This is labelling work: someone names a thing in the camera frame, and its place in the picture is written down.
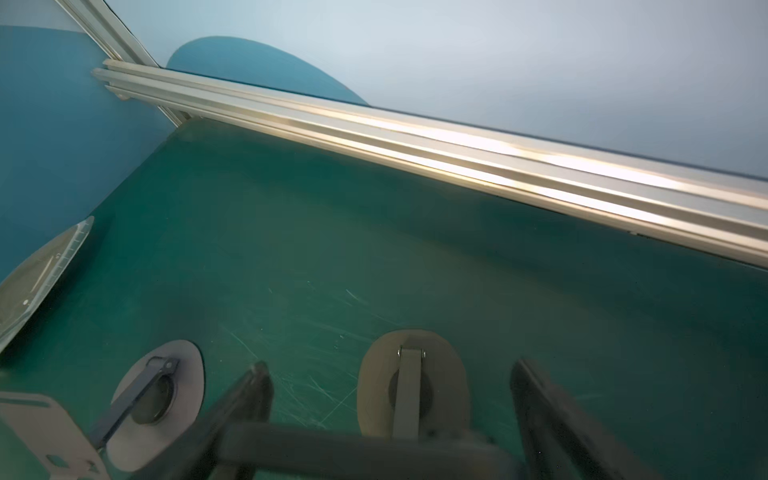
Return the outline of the black phone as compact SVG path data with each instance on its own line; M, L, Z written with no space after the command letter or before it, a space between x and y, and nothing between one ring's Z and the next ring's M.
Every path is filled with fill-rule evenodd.
M327 479L522 479L523 464L496 445L466 439L388 440L323 430L236 422L218 459Z

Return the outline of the grey round stand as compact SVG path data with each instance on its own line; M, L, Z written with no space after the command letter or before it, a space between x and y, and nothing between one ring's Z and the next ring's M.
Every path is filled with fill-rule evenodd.
M1 421L51 479L108 479L103 451L121 471L141 469L195 422L204 391L200 350L174 340L129 369L87 432L57 401L40 394L3 392Z

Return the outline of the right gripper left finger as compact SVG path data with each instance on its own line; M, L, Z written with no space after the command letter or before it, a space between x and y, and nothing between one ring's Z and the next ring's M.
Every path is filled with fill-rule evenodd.
M267 423L273 398L268 366L258 361L201 418L132 477L252 479L257 472L255 466L225 463L219 459L218 449L227 427L243 421Z

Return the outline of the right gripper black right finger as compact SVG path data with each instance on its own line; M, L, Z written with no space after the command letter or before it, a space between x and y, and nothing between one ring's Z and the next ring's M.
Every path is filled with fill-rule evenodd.
M658 479L575 398L529 358L510 375L528 479Z

